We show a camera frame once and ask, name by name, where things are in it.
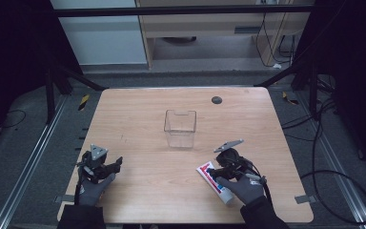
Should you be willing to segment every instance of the wooden table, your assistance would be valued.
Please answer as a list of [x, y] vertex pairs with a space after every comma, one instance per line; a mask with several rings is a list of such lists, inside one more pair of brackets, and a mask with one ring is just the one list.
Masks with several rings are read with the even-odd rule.
[[[213, 96], [220, 96], [222, 103], [213, 104]], [[196, 111], [192, 149], [168, 146], [164, 133], [167, 110]], [[225, 205], [195, 170], [207, 161], [219, 167], [213, 150], [240, 138], [245, 141], [234, 148], [268, 179], [278, 216], [286, 222], [311, 221], [310, 205], [295, 202], [304, 189], [264, 88], [106, 90], [81, 156], [93, 143], [109, 149], [106, 164], [124, 157], [121, 172], [99, 203], [106, 222], [241, 223], [243, 204], [238, 198]], [[75, 170], [67, 194], [74, 194], [76, 181]]]

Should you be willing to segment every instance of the white cabinet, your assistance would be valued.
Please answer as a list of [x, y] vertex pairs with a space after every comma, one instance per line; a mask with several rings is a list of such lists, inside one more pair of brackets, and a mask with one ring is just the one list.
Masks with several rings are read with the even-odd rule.
[[[134, 8], [134, 0], [51, 0], [55, 9]], [[81, 65], [147, 64], [137, 16], [64, 17], [61, 25]]]

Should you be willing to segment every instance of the black glove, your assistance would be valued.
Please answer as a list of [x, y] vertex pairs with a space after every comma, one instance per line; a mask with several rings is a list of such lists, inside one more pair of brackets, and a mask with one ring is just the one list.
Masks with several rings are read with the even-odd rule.
[[231, 190], [245, 205], [264, 196], [263, 185], [245, 175], [237, 182], [228, 181], [224, 177], [217, 177], [216, 182]]
[[82, 176], [82, 185], [79, 191], [79, 205], [95, 206], [100, 196], [109, 184], [115, 179], [115, 173], [110, 174], [100, 183], [92, 183]]

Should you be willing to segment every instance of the transparent box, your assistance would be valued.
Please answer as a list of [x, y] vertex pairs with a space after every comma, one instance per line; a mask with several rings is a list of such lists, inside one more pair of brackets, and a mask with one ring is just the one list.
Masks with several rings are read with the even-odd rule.
[[166, 111], [164, 131], [169, 147], [193, 147], [196, 116], [195, 111]]

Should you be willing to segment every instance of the black pole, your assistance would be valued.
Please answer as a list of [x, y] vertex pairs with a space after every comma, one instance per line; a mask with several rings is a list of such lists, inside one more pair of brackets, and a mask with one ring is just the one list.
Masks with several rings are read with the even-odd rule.
[[34, 11], [40, 15], [57, 17], [96, 17], [132, 15], [171, 15], [171, 14], [213, 14], [213, 13], [264, 13], [264, 12], [311, 12], [329, 10], [330, 6], [302, 5], [247, 5], [247, 6], [181, 6], [146, 8], [107, 8], [107, 9], [69, 9]]

